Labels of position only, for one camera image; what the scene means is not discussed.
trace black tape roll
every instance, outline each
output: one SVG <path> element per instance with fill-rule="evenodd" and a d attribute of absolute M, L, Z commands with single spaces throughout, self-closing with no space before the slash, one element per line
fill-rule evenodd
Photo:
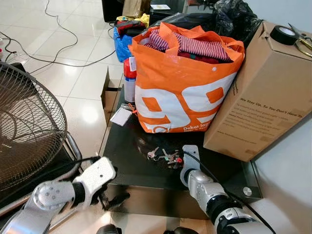
<path fill-rule="evenodd" d="M 284 45 L 294 45 L 299 38 L 299 35 L 293 30 L 280 25 L 274 27 L 270 36 L 272 39 Z"/>

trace white card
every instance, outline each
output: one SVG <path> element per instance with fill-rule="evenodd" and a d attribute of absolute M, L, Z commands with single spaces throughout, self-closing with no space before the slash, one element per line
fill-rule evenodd
<path fill-rule="evenodd" d="M 113 117 L 110 119 L 111 122 L 123 126 L 127 120 L 129 119 L 130 115 L 132 114 L 131 111 L 128 111 L 123 108 L 119 108 Z"/>
<path fill-rule="evenodd" d="M 137 70 L 137 63 L 135 57 L 129 57 L 129 65 L 130 65 L 130 72 L 134 72 Z"/>
<path fill-rule="evenodd" d="M 168 5 L 165 4 L 160 4 L 160 5 L 151 5 L 151 7 L 154 10 L 170 10 L 170 7 Z"/>

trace cardboard flap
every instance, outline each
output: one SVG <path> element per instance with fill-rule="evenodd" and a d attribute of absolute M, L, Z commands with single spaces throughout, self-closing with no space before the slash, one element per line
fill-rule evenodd
<path fill-rule="evenodd" d="M 265 31 L 265 35 L 267 38 L 267 41 L 271 47 L 272 50 L 281 52 L 283 54 L 296 56 L 298 58 L 306 59 L 312 61 L 312 58 L 301 53 L 294 45 L 284 45 L 282 43 L 277 42 L 276 40 L 272 39 L 270 37 L 270 33 L 273 30 L 273 28 L 276 26 L 276 24 L 269 23 L 269 22 L 263 22 L 263 29 Z M 311 50 L 309 50 L 307 47 L 302 45 L 302 48 L 306 50 L 308 53 L 312 53 Z"/>

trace scissors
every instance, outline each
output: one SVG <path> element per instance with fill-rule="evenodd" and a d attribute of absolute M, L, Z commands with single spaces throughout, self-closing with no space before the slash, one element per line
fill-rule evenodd
<path fill-rule="evenodd" d="M 297 47 L 297 49 L 312 58 L 312 54 L 308 53 L 307 51 L 304 51 L 302 49 L 301 46 L 299 46 L 299 43 L 301 42 L 302 44 L 304 44 L 308 49 L 310 49 L 312 51 L 312 38 L 308 37 L 305 33 L 303 33 L 302 31 L 300 31 L 299 29 L 297 29 L 296 27 L 294 27 L 293 25 L 291 25 L 289 23 L 289 26 L 293 29 L 293 31 L 295 33 L 297 33 L 299 35 L 299 39 L 295 42 L 295 46 Z"/>

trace orange shopping bag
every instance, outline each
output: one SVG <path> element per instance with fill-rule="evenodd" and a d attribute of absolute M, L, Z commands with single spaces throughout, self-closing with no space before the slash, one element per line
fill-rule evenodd
<path fill-rule="evenodd" d="M 151 31 L 167 41 L 165 53 L 141 45 Z M 173 32 L 188 38 L 219 41 L 231 63 L 209 64 L 177 56 L 179 42 Z M 138 118 L 148 133 L 206 131 L 244 59 L 243 42 L 161 23 L 133 38 L 129 46 L 136 58 L 135 102 Z"/>

